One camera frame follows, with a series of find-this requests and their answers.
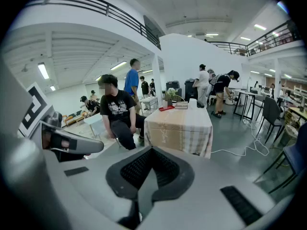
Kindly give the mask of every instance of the black rubber pad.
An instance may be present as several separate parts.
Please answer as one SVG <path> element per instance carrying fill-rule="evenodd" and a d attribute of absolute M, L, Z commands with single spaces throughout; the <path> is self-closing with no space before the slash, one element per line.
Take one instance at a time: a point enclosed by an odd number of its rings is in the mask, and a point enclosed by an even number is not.
<path fill-rule="evenodd" d="M 234 186 L 224 187 L 221 192 L 246 225 L 250 225 L 262 217 L 262 214 Z"/>

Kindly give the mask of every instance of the fluorescent light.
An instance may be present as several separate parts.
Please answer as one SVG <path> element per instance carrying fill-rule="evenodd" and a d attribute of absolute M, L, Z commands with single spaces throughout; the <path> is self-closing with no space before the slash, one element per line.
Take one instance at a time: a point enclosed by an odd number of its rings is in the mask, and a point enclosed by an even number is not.
<path fill-rule="evenodd" d="M 116 68 L 119 68 L 119 67 L 121 67 L 122 65 L 125 65 L 126 63 L 127 63 L 126 61 L 123 61 L 123 62 L 119 63 L 118 65 L 112 67 L 111 70 L 115 70 Z"/>
<path fill-rule="evenodd" d="M 264 26 L 258 25 L 258 24 L 255 24 L 254 26 L 257 27 L 257 28 L 259 28 L 259 29 L 261 29 L 261 30 L 264 30 L 264 31 L 267 29 L 267 28 L 265 28 Z"/>
<path fill-rule="evenodd" d="M 142 72 L 142 73 L 147 73 L 147 72 L 150 72 L 150 71 L 153 71 L 153 70 L 149 70 L 149 71 L 144 71 L 144 72 Z"/>
<path fill-rule="evenodd" d="M 46 71 L 46 67 L 45 67 L 45 64 L 44 63 L 39 63 L 38 64 L 38 69 L 40 70 L 40 72 L 42 73 L 44 79 L 48 79 L 49 76 L 48 76 L 48 73 Z"/>

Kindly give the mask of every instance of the white pillar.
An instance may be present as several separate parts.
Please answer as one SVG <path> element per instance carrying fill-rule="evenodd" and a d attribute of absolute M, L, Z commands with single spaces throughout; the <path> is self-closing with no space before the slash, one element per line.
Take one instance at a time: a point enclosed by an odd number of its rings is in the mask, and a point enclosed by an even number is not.
<path fill-rule="evenodd" d="M 155 94 L 158 97 L 158 104 L 159 106 L 161 106 L 162 105 L 161 76 L 160 76 L 158 56 L 156 54 L 152 58 L 152 68 L 153 68 Z"/>
<path fill-rule="evenodd" d="M 282 70 L 279 65 L 278 59 L 274 59 L 274 66 L 275 66 L 275 90 L 274 90 L 274 98 L 277 101 L 279 97 L 279 92 L 281 89 L 282 84 Z"/>

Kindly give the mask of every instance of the checkered tablecloth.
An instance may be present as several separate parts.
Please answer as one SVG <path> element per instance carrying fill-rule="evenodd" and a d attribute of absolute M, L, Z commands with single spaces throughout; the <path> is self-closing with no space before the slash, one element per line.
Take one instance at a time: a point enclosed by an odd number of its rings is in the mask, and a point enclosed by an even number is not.
<path fill-rule="evenodd" d="M 145 119 L 145 145 L 210 158 L 213 127 L 205 108 L 156 110 Z"/>

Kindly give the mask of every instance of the cap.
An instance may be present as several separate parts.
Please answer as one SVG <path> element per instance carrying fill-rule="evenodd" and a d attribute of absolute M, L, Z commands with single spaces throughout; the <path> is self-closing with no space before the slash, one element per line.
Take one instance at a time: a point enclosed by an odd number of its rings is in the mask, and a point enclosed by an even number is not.
<path fill-rule="evenodd" d="M 82 96 L 81 98 L 80 98 L 80 102 L 85 102 L 86 101 L 86 96 Z"/>

